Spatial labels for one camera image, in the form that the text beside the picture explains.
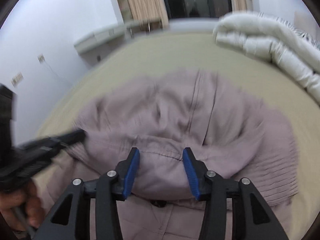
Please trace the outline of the person's left hand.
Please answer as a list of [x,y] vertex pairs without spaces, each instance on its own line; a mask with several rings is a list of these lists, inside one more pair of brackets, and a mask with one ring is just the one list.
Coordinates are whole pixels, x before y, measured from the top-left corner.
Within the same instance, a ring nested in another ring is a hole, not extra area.
[[12,192],[1,192],[1,213],[8,226],[17,231],[25,231],[25,226],[14,214],[19,208],[29,226],[39,228],[44,221],[45,211],[37,194],[35,183],[30,180],[21,189]]

